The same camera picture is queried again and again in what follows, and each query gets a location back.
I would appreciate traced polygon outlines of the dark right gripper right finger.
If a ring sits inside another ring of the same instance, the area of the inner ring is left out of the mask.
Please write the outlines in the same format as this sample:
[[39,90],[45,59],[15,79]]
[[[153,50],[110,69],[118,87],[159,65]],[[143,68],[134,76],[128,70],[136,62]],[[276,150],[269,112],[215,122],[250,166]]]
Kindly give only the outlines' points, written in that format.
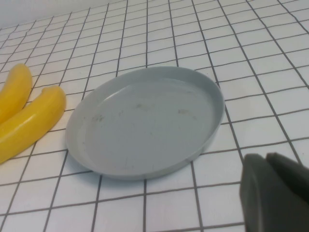
[[309,169],[279,154],[268,153],[270,189],[274,203],[274,231],[309,230]]

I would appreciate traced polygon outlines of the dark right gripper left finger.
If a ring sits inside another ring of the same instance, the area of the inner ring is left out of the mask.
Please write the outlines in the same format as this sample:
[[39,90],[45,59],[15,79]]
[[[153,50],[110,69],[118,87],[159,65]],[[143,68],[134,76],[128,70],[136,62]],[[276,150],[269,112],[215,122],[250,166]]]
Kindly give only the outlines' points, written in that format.
[[282,189],[279,176],[262,156],[245,156],[239,195],[247,232],[285,231]]

